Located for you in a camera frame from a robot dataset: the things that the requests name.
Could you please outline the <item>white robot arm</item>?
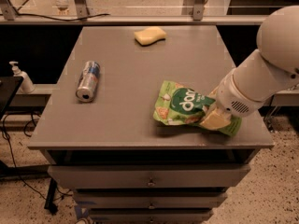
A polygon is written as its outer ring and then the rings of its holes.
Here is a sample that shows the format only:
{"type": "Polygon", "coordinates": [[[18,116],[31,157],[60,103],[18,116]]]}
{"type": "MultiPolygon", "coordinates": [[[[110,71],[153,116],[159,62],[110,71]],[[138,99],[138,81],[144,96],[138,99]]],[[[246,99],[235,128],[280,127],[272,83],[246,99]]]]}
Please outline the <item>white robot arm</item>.
{"type": "Polygon", "coordinates": [[[231,124],[263,106],[279,91],[299,83],[299,6],[269,15],[256,36],[257,49],[212,92],[216,100],[200,121],[208,130],[231,124]]]}

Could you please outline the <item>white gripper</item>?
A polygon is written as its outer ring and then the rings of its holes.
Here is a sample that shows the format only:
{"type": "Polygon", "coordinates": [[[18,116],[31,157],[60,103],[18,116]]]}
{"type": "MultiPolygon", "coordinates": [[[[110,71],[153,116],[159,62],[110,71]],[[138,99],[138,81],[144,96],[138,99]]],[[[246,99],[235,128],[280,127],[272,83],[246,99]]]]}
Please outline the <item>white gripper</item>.
{"type": "Polygon", "coordinates": [[[246,97],[234,81],[235,68],[230,71],[208,96],[216,97],[219,109],[214,109],[200,122],[208,130],[218,130],[231,123],[231,116],[244,118],[258,110],[263,102],[252,101],[246,97]]]}

